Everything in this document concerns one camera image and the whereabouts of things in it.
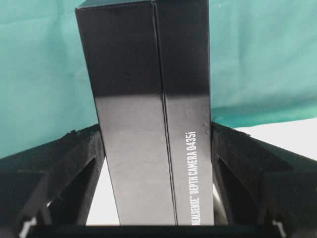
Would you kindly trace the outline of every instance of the teal backdrop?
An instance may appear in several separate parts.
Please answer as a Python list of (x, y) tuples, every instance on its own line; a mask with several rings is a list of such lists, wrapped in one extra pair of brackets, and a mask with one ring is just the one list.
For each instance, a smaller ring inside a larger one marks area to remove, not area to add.
[[(2, 0), (0, 158), (98, 123), (74, 14), (82, 0)], [(212, 119), (317, 116), (317, 1), (210, 0)]]

